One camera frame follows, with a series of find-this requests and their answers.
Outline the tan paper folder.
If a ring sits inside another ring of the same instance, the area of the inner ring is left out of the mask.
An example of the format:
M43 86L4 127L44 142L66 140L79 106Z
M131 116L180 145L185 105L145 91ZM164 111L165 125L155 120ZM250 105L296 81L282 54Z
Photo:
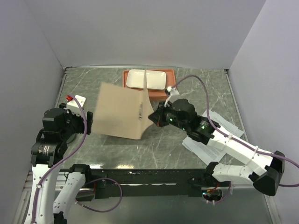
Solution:
M102 82L92 132L132 140L142 138L152 124L153 108L146 86L141 91Z

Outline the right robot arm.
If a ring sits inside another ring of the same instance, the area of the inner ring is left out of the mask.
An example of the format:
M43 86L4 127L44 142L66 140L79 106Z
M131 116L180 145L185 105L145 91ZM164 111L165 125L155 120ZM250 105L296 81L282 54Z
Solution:
M242 162L242 165L224 165L211 162L204 174L205 183L218 182L253 185L259 192L274 196L284 173L284 154L261 150L234 136L217 122L196 113L186 99L176 100L169 106L163 102L148 116L155 125L173 125L185 131L192 140L219 149Z

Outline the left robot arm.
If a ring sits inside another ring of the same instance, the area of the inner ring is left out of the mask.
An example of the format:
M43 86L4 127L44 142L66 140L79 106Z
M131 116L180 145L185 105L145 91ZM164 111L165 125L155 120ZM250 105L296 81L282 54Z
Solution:
M76 98L58 108L44 113L43 128L39 131L36 142L31 148L32 190L27 224L65 224L71 201L81 187L92 184L91 169L88 165L74 165L55 200L55 188L62 163L68 159L64 154L68 148L67 141L75 134L82 139L73 156L83 145L86 136L91 133L93 113L84 112L84 102Z

